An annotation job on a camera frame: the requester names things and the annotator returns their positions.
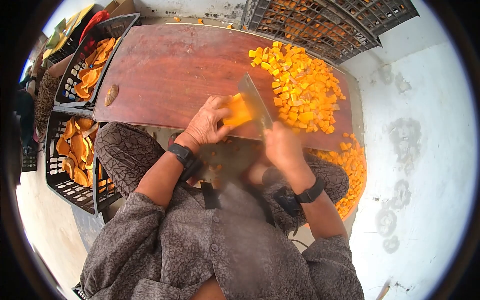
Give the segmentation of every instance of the wooden cutting board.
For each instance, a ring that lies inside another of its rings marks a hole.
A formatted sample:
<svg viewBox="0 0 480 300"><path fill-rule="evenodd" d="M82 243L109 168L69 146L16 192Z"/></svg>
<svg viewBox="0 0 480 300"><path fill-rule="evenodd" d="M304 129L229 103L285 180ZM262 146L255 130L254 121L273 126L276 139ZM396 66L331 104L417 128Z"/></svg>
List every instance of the wooden cutting board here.
<svg viewBox="0 0 480 300"><path fill-rule="evenodd" d="M133 27L119 45L100 86L94 120L185 129L209 96L237 94L245 72L276 118L273 76L260 67L253 68L248 56L249 50L271 46L270 39L208 25ZM335 132L302 132L300 138L305 147L339 152L339 144L350 141L342 134L353 132L352 114L345 76L335 69L333 74L347 97L339 100L340 110L334 112ZM113 84L119 86L119 95L105 107L105 96ZM230 135L259 139L250 122Z"/></svg>

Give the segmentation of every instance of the woman's right hand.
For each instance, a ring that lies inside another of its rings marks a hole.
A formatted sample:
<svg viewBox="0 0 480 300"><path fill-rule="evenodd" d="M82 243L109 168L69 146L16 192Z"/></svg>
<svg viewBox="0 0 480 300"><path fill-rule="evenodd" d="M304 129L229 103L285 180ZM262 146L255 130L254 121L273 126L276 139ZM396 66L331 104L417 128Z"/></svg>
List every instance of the woman's right hand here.
<svg viewBox="0 0 480 300"><path fill-rule="evenodd" d="M267 158L290 183L295 194L301 194L315 184L315 176L303 157L300 140L290 128L280 122L265 130Z"/></svg>

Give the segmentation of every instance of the black plastic crate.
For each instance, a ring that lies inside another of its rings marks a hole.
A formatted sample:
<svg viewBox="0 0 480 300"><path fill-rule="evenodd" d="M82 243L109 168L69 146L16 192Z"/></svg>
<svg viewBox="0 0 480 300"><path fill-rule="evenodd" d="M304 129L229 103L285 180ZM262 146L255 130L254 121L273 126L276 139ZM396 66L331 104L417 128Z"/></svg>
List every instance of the black plastic crate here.
<svg viewBox="0 0 480 300"><path fill-rule="evenodd" d="M70 61L70 64L68 65L67 70L62 77L57 94L55 95L54 105L84 110L84 112L81 113L83 113L85 116L90 116L89 118L92 118L91 116L95 107L96 96L103 81L103 77L107 72L108 65L110 65L118 46L121 44L123 37L127 35L130 28L132 26L141 25L139 18L139 13L118 16L98 23L92 29L90 29L90 31L88 31L88 34L77 48L75 55L72 57L72 60ZM115 49L112 50L109 59L106 61L96 84L96 88L93 91L92 97L89 101L84 102L83 99L79 98L75 94L73 89L74 85L82 81L78 75L78 72L88 67L84 61L96 49L97 43L101 40L112 37L115 39L122 37L122 39L120 39Z"/></svg>
<svg viewBox="0 0 480 300"><path fill-rule="evenodd" d="M330 0L374 37L419 15L410 0Z"/></svg>
<svg viewBox="0 0 480 300"><path fill-rule="evenodd" d="M93 165L93 188L84 187L75 183L70 179L70 176L66 171L63 171L62 161L66 156L59 155L57 152L57 142L60 136L65 132L67 121L73 114L67 114L64 112L53 111L48 121L46 149L45 149L45 169L47 174L47 185L58 196L65 201L75 204L81 209L98 216L98 214L108 207L110 204L121 198L120 192L114 187L111 191L105 189L99 192L101 189L110 186L112 183L99 186L103 180L108 180L108 174L104 168L102 168L102 179L99 180L99 164L100 161L94 156ZM100 123L100 127L103 127L106 123Z"/></svg>
<svg viewBox="0 0 480 300"><path fill-rule="evenodd" d="M28 150L24 149L22 156L23 156L23 162L22 162L22 172L31 172L31 171L36 171L36 162L38 160L38 154L35 154L35 156L28 156L27 155Z"/></svg>
<svg viewBox="0 0 480 300"><path fill-rule="evenodd" d="M336 4L326 0L252 0L248 31L303 47L333 65L377 46L380 41Z"/></svg>
<svg viewBox="0 0 480 300"><path fill-rule="evenodd" d="M85 17L83 17L82 21L78 24L78 26L72 30L68 40L65 42L62 48L60 48L57 52L53 53L48 57L48 60L55 64L57 62L62 61L64 58L68 57L69 55L75 53L80 43L80 38L82 37L82 33L84 32L85 28L87 27L90 20L93 18L95 14L92 10L90 10Z"/></svg>

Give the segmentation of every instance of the woman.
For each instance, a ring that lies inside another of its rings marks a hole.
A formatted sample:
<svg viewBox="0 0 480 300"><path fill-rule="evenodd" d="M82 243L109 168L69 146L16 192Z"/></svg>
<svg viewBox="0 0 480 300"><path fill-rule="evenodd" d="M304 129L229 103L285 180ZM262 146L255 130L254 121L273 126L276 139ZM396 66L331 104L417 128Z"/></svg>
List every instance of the woman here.
<svg viewBox="0 0 480 300"><path fill-rule="evenodd" d="M210 97L167 152L131 125L110 123L98 133L97 155L127 203L85 261L89 299L363 299L334 206L348 177L328 162L306 161L281 123L265 131L273 167L257 164L247 176L263 192L228 184L219 194L179 182L200 146L230 131L217 129L230 100ZM307 221L316 241L300 254L287 235Z"/></svg>

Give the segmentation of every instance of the floor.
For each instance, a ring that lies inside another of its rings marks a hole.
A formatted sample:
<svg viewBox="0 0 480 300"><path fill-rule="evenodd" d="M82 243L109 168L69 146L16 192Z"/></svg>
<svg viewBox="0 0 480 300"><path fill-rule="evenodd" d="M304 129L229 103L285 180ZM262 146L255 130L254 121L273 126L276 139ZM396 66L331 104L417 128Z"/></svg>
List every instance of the floor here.
<svg viewBox="0 0 480 300"><path fill-rule="evenodd" d="M174 20L166 18L143 19L142 22L143 25L164 24L174 22ZM181 22L197 23L197 19L183 18ZM205 19L204 23L224 27L228 25L209 19ZM360 144L363 145L363 114L360 90L355 78L347 74L347 80L350 87L353 132L359 139ZM168 137L175 132L171 129L151 127L145 127L144 129L156 137L164 149L167 147ZM215 181L215 178L235 176L259 155L260 144L238 138L229 139L231 142L220 142L216 145L205 146L202 149L202 160L212 166L209 169L205 168L202 176L204 179ZM36 247L66 292L67 298L78 299L71 292L71 288L79 282L87 249L90 248L93 239L85 238L89 235L85 232L80 233L77 224L87 220L87 222L90 222L89 228L97 232L102 226L102 220L101 218L91 218L88 213L76 206L72 207L49 190L45 181L45 157L43 153L40 153L38 161L37 172L23 173L21 185L17 189L19 209L25 232L31 244ZM124 200L120 199L113 204L109 211L110 216L113 216L123 203ZM356 212L344 223L349 236L355 214ZM301 227L294 239L307 245L314 241L310 230L306 227ZM301 252L305 250L305 247L301 244L296 243L296 245Z"/></svg>

